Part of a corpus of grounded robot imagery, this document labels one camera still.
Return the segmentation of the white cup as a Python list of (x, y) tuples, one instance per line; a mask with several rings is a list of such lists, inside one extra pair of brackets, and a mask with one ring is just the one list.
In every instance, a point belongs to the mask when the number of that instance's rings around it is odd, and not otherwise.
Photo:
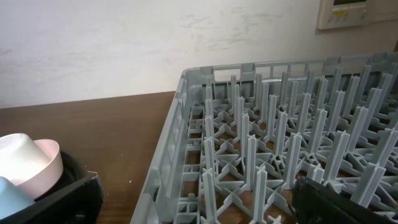
[(50, 159), (24, 133), (1, 137), (1, 177), (19, 185), (40, 172)]

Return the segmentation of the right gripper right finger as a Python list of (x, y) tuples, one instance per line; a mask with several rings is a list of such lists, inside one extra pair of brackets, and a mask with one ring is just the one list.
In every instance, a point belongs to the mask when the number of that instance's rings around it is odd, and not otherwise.
[(297, 223), (393, 224), (308, 177), (299, 177), (292, 190)]

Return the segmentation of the pink bowl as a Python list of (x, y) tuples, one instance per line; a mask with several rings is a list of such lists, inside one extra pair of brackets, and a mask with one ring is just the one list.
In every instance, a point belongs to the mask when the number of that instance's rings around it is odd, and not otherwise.
[(34, 142), (49, 157), (50, 162), (40, 172), (17, 184), (16, 187), (32, 199), (37, 199), (48, 192), (60, 179), (63, 173), (63, 162), (57, 141), (38, 139)]

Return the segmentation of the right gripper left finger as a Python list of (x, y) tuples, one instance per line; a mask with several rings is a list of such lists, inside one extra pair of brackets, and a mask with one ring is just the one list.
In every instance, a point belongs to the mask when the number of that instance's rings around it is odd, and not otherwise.
[(1, 223), (96, 223), (103, 200), (100, 178), (90, 173)]

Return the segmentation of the light blue cup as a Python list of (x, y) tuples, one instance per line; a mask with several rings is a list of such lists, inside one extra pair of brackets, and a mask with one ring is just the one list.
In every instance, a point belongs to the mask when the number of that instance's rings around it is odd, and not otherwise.
[(33, 205), (35, 201), (10, 180), (1, 177), (0, 203), (1, 219), (4, 219)]

